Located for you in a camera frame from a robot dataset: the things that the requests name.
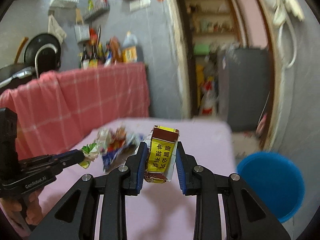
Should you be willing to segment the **green white wrapper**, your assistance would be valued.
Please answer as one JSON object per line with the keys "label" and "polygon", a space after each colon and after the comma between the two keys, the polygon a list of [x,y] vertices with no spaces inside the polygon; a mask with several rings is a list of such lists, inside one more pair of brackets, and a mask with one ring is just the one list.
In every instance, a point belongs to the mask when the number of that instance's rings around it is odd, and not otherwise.
{"label": "green white wrapper", "polygon": [[84,169],[87,169],[90,163],[95,161],[100,154],[95,142],[83,146],[80,151],[84,154],[84,160],[80,162],[79,165]]}

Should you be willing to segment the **yellow brown carton box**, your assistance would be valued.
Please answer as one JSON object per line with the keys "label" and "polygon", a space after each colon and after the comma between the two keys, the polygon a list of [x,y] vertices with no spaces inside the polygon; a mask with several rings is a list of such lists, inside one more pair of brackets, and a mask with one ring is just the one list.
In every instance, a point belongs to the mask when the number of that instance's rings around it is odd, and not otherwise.
{"label": "yellow brown carton box", "polygon": [[145,139],[149,150],[144,173],[146,182],[163,184],[171,181],[179,135],[175,128],[153,127]]}

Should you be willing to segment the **crumpled colourful snack wrapper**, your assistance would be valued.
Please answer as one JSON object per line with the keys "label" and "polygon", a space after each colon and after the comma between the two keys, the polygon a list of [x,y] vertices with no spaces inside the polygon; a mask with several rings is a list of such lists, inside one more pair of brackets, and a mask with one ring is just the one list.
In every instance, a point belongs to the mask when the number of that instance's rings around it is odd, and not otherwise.
{"label": "crumpled colourful snack wrapper", "polygon": [[143,139],[144,134],[133,132],[125,126],[116,130],[107,127],[99,129],[94,143],[102,157],[103,171],[107,172],[123,152],[130,148],[135,150]]}

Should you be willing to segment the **pink table cloth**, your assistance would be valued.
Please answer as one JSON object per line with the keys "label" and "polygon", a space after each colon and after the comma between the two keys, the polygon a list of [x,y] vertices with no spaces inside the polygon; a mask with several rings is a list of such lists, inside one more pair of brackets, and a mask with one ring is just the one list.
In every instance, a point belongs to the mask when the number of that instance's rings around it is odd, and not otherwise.
{"label": "pink table cloth", "polygon": [[22,205],[17,223],[1,224],[1,239],[127,239],[127,231],[154,228],[150,237],[175,228],[177,239],[220,239],[216,178],[234,172],[231,129],[221,121],[166,122],[125,119],[149,133],[136,153],[108,174],[90,166],[81,150],[18,160],[15,132],[2,146],[8,178],[1,196]]}

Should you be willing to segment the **red plaid cloth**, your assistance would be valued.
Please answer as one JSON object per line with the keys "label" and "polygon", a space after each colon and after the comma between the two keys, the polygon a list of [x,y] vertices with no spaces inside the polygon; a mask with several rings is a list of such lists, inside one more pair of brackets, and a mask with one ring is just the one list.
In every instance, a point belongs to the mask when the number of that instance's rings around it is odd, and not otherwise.
{"label": "red plaid cloth", "polygon": [[65,152],[108,122],[149,116],[149,105],[142,63],[51,71],[1,94],[17,114],[19,159]]}

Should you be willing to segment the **red white sack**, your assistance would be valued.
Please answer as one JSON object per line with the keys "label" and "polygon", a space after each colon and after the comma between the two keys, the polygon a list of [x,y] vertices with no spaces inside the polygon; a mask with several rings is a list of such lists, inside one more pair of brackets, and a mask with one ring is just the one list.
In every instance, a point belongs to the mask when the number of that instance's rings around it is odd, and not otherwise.
{"label": "red white sack", "polygon": [[202,115],[216,114],[216,93],[214,88],[214,77],[209,76],[202,86],[203,97],[201,101]]}

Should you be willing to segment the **blue plastic bucket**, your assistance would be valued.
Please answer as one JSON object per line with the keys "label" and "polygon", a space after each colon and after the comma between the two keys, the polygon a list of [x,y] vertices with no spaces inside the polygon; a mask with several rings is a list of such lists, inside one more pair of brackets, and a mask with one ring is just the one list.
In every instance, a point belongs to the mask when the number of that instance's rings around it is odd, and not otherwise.
{"label": "blue plastic bucket", "polygon": [[240,161],[237,173],[281,223],[290,220],[305,195],[303,176],[288,158],[275,152],[256,152]]}

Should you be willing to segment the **dark soy sauce bottle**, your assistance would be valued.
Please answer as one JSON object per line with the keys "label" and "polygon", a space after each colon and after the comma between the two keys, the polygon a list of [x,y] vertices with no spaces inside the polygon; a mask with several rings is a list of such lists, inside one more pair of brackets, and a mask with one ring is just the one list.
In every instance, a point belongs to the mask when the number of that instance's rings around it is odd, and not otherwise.
{"label": "dark soy sauce bottle", "polygon": [[81,69],[82,70],[86,70],[89,67],[89,55],[87,52],[87,47],[85,44],[83,44],[83,50],[82,50],[82,54],[81,54]]}

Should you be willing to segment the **grey refrigerator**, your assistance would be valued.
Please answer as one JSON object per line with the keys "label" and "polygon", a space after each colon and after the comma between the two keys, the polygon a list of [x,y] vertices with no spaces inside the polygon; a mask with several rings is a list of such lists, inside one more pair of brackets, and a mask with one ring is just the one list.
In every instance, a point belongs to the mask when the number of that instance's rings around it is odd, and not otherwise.
{"label": "grey refrigerator", "polygon": [[218,114],[233,132],[257,128],[270,92],[267,49],[235,48],[218,52]]}

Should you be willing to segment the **black wok pan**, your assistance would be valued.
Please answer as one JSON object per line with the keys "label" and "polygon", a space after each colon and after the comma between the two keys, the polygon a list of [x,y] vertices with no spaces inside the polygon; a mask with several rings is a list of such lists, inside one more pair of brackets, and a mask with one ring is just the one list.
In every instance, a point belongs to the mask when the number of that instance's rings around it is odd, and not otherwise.
{"label": "black wok pan", "polygon": [[37,64],[40,74],[50,70],[58,70],[61,64],[60,42],[49,33],[36,35],[27,44],[23,61],[33,67]]}

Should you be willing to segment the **chrome curved faucet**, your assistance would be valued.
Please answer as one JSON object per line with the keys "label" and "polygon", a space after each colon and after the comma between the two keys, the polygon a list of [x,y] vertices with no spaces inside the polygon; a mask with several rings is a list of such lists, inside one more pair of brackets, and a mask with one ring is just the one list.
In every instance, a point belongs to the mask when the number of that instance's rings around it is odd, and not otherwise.
{"label": "chrome curved faucet", "polygon": [[35,55],[35,73],[39,78],[44,72],[57,70],[60,65],[61,49],[52,43],[43,45]]}

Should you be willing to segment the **large cooking oil jug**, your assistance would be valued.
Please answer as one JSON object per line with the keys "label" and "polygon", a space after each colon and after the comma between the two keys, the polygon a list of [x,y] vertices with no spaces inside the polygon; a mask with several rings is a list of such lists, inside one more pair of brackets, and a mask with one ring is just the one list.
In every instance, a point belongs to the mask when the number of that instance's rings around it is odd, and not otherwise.
{"label": "large cooking oil jug", "polygon": [[138,39],[130,31],[126,33],[123,45],[122,45],[122,58],[123,62],[137,62],[137,45]]}

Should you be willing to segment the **green storage box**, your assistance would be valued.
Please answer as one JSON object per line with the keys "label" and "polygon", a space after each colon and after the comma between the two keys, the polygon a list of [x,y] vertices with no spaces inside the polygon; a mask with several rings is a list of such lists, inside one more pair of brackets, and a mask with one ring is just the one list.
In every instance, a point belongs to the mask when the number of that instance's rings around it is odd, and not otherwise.
{"label": "green storage box", "polygon": [[194,46],[194,55],[209,55],[210,54],[210,45],[208,44],[195,44]]}

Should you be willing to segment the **metal box grater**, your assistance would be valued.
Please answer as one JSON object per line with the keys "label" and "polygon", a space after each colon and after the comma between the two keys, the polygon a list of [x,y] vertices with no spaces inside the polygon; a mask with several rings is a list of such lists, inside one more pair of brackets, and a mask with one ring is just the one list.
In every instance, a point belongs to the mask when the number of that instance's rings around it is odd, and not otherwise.
{"label": "metal box grater", "polygon": [[76,24],[74,26],[75,31],[75,38],[78,43],[86,42],[90,40],[90,33],[89,33],[89,25],[88,24]]}

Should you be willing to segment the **hanging beige towel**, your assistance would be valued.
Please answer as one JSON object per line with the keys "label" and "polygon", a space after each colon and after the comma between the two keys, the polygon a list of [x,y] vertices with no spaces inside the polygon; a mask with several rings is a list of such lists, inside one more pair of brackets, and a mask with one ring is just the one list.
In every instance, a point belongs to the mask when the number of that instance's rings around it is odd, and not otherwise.
{"label": "hanging beige towel", "polygon": [[55,36],[60,44],[67,37],[67,33],[60,27],[53,15],[48,16],[48,33]]}

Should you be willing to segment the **grey wall spice rack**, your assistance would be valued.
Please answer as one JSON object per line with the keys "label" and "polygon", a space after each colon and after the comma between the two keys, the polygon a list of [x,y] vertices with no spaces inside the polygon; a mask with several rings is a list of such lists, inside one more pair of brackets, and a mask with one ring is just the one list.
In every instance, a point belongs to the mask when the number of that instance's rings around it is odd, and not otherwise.
{"label": "grey wall spice rack", "polygon": [[109,10],[110,10],[110,5],[108,3],[103,4],[101,6],[94,7],[90,11],[85,12],[82,18],[84,22],[92,22],[92,21],[95,21],[97,18],[99,18],[101,15],[109,12]]}

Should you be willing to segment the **white wall socket plate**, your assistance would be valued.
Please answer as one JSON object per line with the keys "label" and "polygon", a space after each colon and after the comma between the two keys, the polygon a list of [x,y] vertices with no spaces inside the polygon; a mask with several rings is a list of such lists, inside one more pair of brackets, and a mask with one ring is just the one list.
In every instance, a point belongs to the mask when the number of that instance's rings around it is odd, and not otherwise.
{"label": "white wall socket plate", "polygon": [[137,11],[137,10],[140,10],[140,9],[144,9],[144,8],[147,8],[151,5],[151,2],[147,1],[147,2],[144,2],[144,1],[132,1],[130,3],[130,12],[134,12],[134,11]]}

